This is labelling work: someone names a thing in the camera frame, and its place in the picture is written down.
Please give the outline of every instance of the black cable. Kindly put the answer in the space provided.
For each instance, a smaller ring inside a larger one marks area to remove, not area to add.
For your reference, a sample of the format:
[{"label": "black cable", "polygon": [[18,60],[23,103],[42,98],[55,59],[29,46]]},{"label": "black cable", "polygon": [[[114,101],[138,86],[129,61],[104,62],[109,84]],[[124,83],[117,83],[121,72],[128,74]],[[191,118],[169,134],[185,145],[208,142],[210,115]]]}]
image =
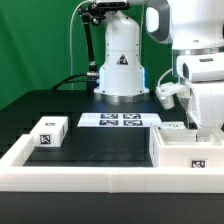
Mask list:
[{"label": "black cable", "polygon": [[75,75],[71,75],[65,79],[63,79],[61,82],[59,82],[58,84],[54,85],[51,90],[57,90],[61,85],[65,84],[65,83],[75,83],[75,81],[72,81],[72,82],[67,82],[71,79],[75,79],[75,78],[78,78],[78,77],[87,77],[87,74],[83,74],[83,73],[80,73],[80,74],[75,74]]},{"label": "black cable", "polygon": [[55,85],[51,90],[57,90],[61,85],[64,85],[64,84],[68,84],[68,83],[80,83],[80,82],[85,82],[86,81],[66,81],[66,82],[61,82],[61,83],[58,83],[57,85]]}]

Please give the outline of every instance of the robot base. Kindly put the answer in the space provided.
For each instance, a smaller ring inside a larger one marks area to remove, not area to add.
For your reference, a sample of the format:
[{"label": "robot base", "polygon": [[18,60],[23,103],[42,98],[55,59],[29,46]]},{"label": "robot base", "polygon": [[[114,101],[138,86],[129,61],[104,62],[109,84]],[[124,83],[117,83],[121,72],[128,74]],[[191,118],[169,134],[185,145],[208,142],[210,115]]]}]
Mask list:
[{"label": "robot base", "polygon": [[224,133],[219,129],[187,130],[175,122],[150,131],[154,167],[224,167]]},{"label": "robot base", "polygon": [[142,93],[139,95],[133,95],[133,96],[118,96],[118,95],[106,95],[103,93],[94,93],[94,97],[99,100],[105,100],[109,102],[114,103],[133,103],[133,102],[139,102],[143,100],[147,100],[149,98],[149,92]]}]

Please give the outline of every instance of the white box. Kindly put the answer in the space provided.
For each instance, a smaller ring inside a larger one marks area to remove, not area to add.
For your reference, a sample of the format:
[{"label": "white box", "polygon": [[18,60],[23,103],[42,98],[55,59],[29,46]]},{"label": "white box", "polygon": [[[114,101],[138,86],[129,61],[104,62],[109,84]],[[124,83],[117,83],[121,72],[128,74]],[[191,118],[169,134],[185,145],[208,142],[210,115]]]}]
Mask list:
[{"label": "white box", "polygon": [[150,129],[153,167],[223,168],[224,134],[187,129]]},{"label": "white box", "polygon": [[42,117],[30,134],[35,147],[60,147],[67,131],[67,117]]}]

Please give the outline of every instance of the white robot body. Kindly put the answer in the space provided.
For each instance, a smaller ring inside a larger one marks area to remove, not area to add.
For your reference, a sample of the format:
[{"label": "white robot body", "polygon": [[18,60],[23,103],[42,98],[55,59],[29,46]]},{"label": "white robot body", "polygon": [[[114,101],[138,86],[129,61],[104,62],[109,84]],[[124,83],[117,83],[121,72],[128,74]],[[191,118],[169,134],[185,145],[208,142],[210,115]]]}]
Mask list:
[{"label": "white robot body", "polygon": [[173,49],[206,49],[224,46],[224,1],[168,0]]},{"label": "white robot body", "polygon": [[139,32],[138,24],[120,11],[107,13],[106,60],[100,68],[96,95],[118,99],[149,92],[145,88],[145,71],[139,62]]},{"label": "white robot body", "polygon": [[178,84],[169,84],[175,91],[161,85],[157,95],[170,108],[170,97],[175,92],[199,128],[221,127],[224,123],[224,54],[221,53],[224,1],[151,0],[146,15],[150,36],[157,42],[173,43],[173,74],[179,77]]}]

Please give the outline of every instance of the white border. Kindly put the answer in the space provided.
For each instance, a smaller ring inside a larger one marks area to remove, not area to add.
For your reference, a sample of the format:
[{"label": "white border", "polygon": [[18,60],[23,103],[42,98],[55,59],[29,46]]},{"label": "white border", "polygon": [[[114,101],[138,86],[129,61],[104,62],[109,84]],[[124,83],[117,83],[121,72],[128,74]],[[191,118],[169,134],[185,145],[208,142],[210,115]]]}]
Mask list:
[{"label": "white border", "polygon": [[23,167],[34,150],[23,135],[0,160],[0,191],[224,193],[224,169]]}]

